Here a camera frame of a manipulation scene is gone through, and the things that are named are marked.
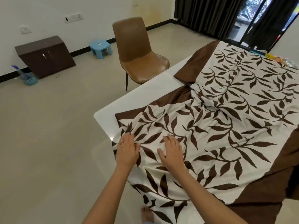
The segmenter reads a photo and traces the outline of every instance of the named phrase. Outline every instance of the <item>chair backrest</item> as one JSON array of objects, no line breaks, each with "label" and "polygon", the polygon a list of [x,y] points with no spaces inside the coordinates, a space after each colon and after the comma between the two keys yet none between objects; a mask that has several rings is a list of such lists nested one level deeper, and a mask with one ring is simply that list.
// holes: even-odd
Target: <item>chair backrest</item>
[{"label": "chair backrest", "polygon": [[141,17],[124,19],[112,26],[121,62],[130,62],[151,52],[149,37]]}]

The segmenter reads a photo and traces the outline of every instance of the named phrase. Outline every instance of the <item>brown leather chair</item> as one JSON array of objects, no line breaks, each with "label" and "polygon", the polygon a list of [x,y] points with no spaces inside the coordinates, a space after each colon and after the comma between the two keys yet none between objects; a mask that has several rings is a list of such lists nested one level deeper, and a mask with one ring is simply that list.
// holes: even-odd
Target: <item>brown leather chair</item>
[{"label": "brown leather chair", "polygon": [[128,75],[134,82],[143,84],[169,68],[169,60],[152,51],[141,17],[121,20],[112,26],[119,60],[126,71],[126,91]]}]

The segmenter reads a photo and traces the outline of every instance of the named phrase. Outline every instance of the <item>cabinet door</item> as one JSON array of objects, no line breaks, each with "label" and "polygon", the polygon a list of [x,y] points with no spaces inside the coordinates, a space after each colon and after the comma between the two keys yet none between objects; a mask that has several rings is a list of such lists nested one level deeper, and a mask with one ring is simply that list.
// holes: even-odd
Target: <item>cabinet door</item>
[{"label": "cabinet door", "polygon": [[56,72],[76,65],[64,43],[51,46],[46,52]]},{"label": "cabinet door", "polygon": [[30,70],[39,78],[55,73],[55,68],[45,50],[38,50],[27,53],[20,58],[30,68]]}]

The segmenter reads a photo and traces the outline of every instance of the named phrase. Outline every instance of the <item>black metal chair leg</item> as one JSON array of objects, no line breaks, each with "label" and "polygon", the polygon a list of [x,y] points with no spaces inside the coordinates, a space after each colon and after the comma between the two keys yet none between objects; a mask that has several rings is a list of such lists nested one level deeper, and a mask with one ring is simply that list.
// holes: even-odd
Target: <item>black metal chair leg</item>
[{"label": "black metal chair leg", "polygon": [[126,72],[126,91],[128,91],[128,73]]}]

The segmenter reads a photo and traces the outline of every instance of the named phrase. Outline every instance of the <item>black curtain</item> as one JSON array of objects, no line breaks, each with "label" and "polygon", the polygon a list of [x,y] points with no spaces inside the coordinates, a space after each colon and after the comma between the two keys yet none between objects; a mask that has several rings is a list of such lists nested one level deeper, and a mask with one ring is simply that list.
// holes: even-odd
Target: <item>black curtain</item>
[{"label": "black curtain", "polygon": [[175,18],[184,26],[226,39],[233,28],[244,0],[176,0]]},{"label": "black curtain", "polygon": [[251,30],[244,42],[254,49],[269,50],[288,22],[299,0],[272,0],[266,11]]}]

